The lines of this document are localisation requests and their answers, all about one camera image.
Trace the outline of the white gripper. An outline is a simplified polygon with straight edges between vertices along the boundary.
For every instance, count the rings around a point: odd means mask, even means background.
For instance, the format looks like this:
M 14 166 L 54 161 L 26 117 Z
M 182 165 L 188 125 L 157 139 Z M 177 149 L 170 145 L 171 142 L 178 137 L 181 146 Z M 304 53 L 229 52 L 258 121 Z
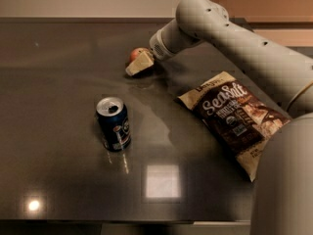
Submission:
M 175 53 L 170 49 L 172 33 L 170 30 L 160 29 L 150 39 L 150 50 L 154 57 L 160 61 L 172 58 Z M 154 64 L 154 57 L 150 51 L 141 53 L 126 68 L 126 73 L 130 76 L 150 68 Z

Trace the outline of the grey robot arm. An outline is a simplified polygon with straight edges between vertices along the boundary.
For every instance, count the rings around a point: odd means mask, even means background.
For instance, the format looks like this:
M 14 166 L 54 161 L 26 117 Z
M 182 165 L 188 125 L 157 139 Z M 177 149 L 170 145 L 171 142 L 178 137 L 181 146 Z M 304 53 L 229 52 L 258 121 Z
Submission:
M 222 52 L 284 110 L 298 112 L 266 145 L 253 193 L 250 235 L 313 234 L 313 60 L 229 21 L 209 0 L 181 0 L 175 18 L 126 68 L 133 76 L 201 42 Z

